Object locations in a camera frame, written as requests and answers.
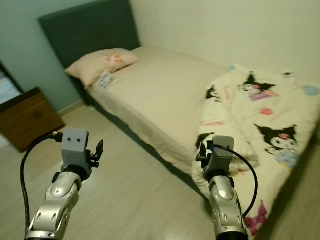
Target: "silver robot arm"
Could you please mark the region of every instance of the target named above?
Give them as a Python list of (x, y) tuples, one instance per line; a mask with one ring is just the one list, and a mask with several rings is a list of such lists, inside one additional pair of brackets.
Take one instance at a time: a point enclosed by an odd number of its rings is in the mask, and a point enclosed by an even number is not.
[(87, 150), (89, 133), (83, 129), (67, 128), (64, 133), (54, 133), (60, 138), (63, 165), (56, 173), (45, 199), (35, 214), (25, 235), (26, 240), (63, 240), (71, 211), (79, 200), (82, 182), (99, 167), (103, 153), (101, 141), (96, 153)]
[(214, 145), (233, 150), (234, 139), (229, 136), (214, 136), (206, 146), (207, 149), (212, 150), (212, 154), (208, 156), (200, 154), (196, 159), (201, 162), (203, 177), (209, 182), (209, 203), (212, 208), (215, 238), (217, 240), (247, 240), (248, 233), (242, 217), (240, 202), (234, 189), (233, 179), (229, 177), (229, 165), (233, 154), (214, 148)]

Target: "black cable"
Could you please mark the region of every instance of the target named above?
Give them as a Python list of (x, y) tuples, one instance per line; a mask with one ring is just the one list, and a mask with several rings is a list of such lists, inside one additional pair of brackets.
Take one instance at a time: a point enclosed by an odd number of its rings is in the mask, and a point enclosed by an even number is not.
[(41, 138), (36, 139), (34, 142), (31, 143), (30, 147), (27, 149), (21, 165), (20, 165), (20, 182), (22, 187), (22, 193), (23, 193), (23, 200), (24, 200), (24, 210), (25, 210), (25, 233), (27, 233), (28, 228), (30, 227), (30, 209), (29, 209), (29, 200), (28, 200), (28, 193), (26, 189), (26, 183), (25, 183), (25, 164), (27, 157), (29, 153), (32, 151), (32, 149), (35, 148), (39, 143), (43, 142), (47, 139), (54, 139), (54, 136), (52, 134), (48, 136), (44, 136)]
[(222, 150), (225, 150), (229, 153), (232, 153), (234, 155), (236, 155), (238, 158), (240, 158), (242, 161), (244, 161), (245, 164), (247, 164), (247, 166), (250, 168), (252, 174), (253, 174), (253, 177), (254, 177), (254, 193), (253, 193), (253, 198), (252, 198), (252, 201), (249, 205), (249, 207), (247, 208), (247, 210), (244, 212), (244, 214), (242, 214), (242, 217), (245, 218), (248, 213), (250, 212), (250, 210), (252, 209), (252, 207), (254, 206), (255, 204), (255, 201), (256, 201), (256, 198), (257, 198), (257, 194), (258, 194), (258, 177), (257, 177), (257, 174), (254, 170), (254, 168), (251, 166), (251, 164), (243, 157), (241, 156), (239, 153), (229, 149), (229, 148), (226, 148), (224, 146), (220, 146), (220, 145), (213, 145), (214, 148), (218, 148), (218, 149), (222, 149)]

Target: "laminate floor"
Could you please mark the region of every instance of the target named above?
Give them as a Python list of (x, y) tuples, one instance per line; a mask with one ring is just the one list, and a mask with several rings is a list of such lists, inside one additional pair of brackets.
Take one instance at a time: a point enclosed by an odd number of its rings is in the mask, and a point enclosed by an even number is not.
[[(65, 240), (213, 240), (208, 205), (189, 186), (96, 110), (86, 106), (63, 117), (87, 129), (88, 149), (103, 139), (100, 167), (83, 183)], [(25, 214), (19, 169), (23, 154), (1, 150), (0, 239), (24, 239)], [(308, 149), (305, 165), (292, 174), (258, 240), (320, 239), (320, 147)], [(47, 140), (25, 166), (31, 216), (62, 164), (60, 144)]]

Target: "pillow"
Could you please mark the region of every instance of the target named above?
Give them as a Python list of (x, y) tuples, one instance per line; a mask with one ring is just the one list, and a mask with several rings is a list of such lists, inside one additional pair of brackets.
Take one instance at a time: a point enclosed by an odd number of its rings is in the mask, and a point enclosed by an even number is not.
[(137, 61), (137, 56), (128, 50), (122, 48), (106, 49), (84, 55), (65, 72), (80, 79), (84, 88), (87, 89), (95, 84), (104, 72), (113, 74)]

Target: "dark gray headboard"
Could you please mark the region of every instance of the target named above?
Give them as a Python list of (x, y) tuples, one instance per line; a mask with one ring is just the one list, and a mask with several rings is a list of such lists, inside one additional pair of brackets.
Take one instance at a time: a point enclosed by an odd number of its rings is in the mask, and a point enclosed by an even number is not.
[[(129, 0), (97, 0), (42, 16), (39, 22), (64, 69), (98, 50), (140, 47)], [(80, 81), (71, 80), (89, 104)]]

